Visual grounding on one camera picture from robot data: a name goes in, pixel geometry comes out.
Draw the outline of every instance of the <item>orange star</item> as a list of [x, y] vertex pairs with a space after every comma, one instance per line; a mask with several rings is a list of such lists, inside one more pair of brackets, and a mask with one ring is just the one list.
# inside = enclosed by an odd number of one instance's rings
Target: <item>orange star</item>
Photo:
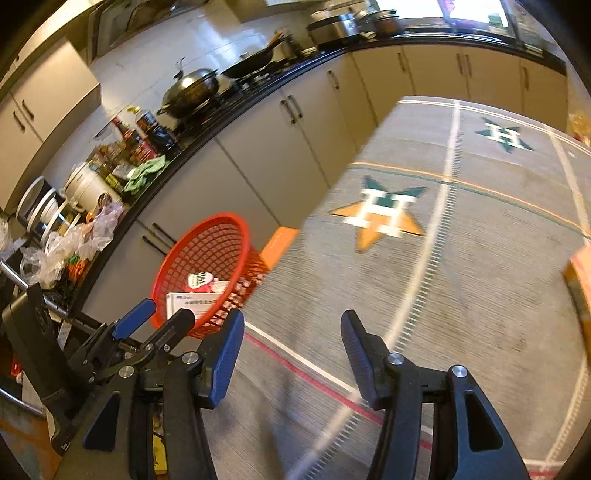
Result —
[[[370, 177], [365, 177], [365, 184], [367, 188], [385, 191], [379, 183], [377, 183]], [[391, 193], [388, 194], [387, 197], [379, 198], [376, 204], [386, 208], [394, 208], [396, 204], [396, 201], [394, 200], [395, 195], [410, 194], [412, 196], [419, 197], [419, 195], [422, 194], [423, 191], [424, 188], [419, 187], [416, 189], [407, 189], [401, 192]], [[361, 208], [365, 205], [365, 203], [366, 202], [352, 203], [350, 205], [337, 208], [336, 210], [331, 211], [330, 214], [346, 218], [358, 217], [361, 213]], [[365, 228], [358, 227], [357, 241], [355, 246], [358, 252], [365, 252], [382, 235], [384, 235], [384, 233], [380, 231], [381, 227], [389, 227], [392, 222], [392, 216], [367, 212], [365, 213], [363, 220], [367, 221], [367, 226]], [[398, 228], [400, 232], [410, 233], [411, 235], [424, 235], [424, 231], [420, 226], [419, 222], [417, 222], [416, 218], [412, 214], [408, 213], [406, 210], [401, 210], [398, 212], [395, 227]]]

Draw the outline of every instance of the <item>white tiled wall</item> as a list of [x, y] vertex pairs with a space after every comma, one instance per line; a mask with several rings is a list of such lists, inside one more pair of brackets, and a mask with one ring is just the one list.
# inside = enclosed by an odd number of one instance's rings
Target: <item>white tiled wall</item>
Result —
[[182, 57], [186, 73], [201, 67], [221, 72], [239, 61], [241, 53], [263, 48], [278, 28], [288, 28], [304, 48], [311, 46], [308, 23], [308, 13], [289, 12], [241, 24], [224, 0], [211, 0], [140, 33], [90, 65], [101, 83], [102, 106], [64, 143], [43, 174], [52, 186], [63, 186], [72, 167], [96, 145], [93, 137], [121, 109], [138, 105], [156, 111]]

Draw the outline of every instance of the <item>orange box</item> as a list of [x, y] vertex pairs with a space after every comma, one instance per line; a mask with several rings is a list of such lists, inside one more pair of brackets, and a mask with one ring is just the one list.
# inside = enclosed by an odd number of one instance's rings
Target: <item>orange box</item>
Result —
[[579, 249], [562, 271], [566, 285], [573, 298], [591, 362], [591, 247]]

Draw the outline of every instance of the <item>green star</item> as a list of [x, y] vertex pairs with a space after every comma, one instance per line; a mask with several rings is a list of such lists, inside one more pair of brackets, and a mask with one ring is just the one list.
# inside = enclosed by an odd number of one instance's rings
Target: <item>green star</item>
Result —
[[521, 139], [521, 127], [502, 127], [488, 118], [482, 117], [482, 119], [490, 128], [488, 130], [477, 131], [476, 133], [478, 135], [483, 135], [490, 140], [499, 142], [507, 153], [513, 152], [515, 148], [533, 151], [533, 148]]

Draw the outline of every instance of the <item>white rice cooker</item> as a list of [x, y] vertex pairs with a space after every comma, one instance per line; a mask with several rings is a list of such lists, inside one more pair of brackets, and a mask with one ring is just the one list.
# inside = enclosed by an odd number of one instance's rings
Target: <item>white rice cooker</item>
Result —
[[88, 212], [98, 205], [99, 199], [108, 194], [114, 202], [121, 202], [121, 196], [101, 176], [91, 170], [88, 163], [82, 163], [72, 172], [64, 187], [66, 196]]

